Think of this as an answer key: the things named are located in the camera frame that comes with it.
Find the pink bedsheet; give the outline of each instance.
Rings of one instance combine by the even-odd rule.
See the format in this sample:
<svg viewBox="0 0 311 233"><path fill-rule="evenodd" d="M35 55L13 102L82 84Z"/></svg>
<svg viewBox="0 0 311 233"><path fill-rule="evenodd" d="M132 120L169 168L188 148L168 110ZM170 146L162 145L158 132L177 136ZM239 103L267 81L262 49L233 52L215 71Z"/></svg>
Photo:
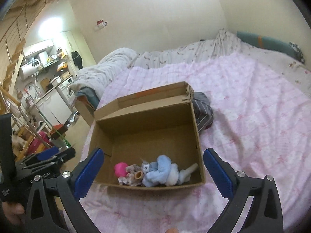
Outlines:
<svg viewBox="0 0 311 233"><path fill-rule="evenodd" d="M298 224L311 200L311 101L283 76L234 53L191 65L126 70L105 89L99 107L120 96L178 81L211 98L214 124L200 136L202 149L213 147L235 170L250 177L272 175L284 228ZM94 183L80 202L101 232L155 233L173 226L207 232L227 199L221 197L208 172L206 176L204 186L157 193L107 189Z"/></svg>

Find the bolt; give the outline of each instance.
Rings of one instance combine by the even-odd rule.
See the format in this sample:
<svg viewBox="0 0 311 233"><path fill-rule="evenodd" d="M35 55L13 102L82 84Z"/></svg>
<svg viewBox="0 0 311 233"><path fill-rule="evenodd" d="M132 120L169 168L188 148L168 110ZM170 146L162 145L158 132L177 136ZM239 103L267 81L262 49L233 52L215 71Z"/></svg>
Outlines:
<svg viewBox="0 0 311 233"><path fill-rule="evenodd" d="M34 180L35 180L35 181L41 180L41 176L40 176L40 175L36 175L35 178L34 178Z"/></svg>
<svg viewBox="0 0 311 233"><path fill-rule="evenodd" d="M63 177L64 178L68 178L70 176L70 172L66 171L66 172L63 172Z"/></svg>
<svg viewBox="0 0 311 233"><path fill-rule="evenodd" d="M243 172L243 171L238 171L237 172L237 175L239 176L239 177L241 177L241 178L244 178L245 177L245 172Z"/></svg>
<svg viewBox="0 0 311 233"><path fill-rule="evenodd" d="M268 179L269 181L273 181L273 176L267 175L267 179Z"/></svg>

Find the kitchen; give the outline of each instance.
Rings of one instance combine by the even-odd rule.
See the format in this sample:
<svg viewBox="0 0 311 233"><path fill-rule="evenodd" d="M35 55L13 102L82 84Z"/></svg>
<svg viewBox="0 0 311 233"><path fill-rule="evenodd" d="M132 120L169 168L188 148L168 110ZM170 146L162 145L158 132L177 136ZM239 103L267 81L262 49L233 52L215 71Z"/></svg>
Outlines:
<svg viewBox="0 0 311 233"><path fill-rule="evenodd" d="M42 113L52 125L65 124L76 112L69 104L69 86L82 68L82 58L72 50L73 42L71 32L61 32L23 49L15 90L34 121L45 121Z"/></svg>

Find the pink toy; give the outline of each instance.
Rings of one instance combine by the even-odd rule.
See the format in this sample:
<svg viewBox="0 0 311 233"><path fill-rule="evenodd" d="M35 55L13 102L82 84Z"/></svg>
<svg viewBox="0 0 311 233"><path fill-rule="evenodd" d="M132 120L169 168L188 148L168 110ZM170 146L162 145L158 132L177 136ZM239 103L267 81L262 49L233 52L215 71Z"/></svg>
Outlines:
<svg viewBox="0 0 311 233"><path fill-rule="evenodd" d="M125 168L128 167L127 163L117 163L114 166L114 174L119 178L119 177L126 177L126 175L128 174L125 170Z"/></svg>

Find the box flap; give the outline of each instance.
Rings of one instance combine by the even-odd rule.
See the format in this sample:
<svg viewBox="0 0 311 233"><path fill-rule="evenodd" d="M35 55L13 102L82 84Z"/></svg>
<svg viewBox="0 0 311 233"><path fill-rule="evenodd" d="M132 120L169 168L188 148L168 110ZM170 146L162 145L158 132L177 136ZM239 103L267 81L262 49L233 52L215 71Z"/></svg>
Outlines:
<svg viewBox="0 0 311 233"><path fill-rule="evenodd" d="M95 120L128 113L141 112L179 103L191 102L193 89L186 82L178 82L117 98L95 111Z"/></svg>

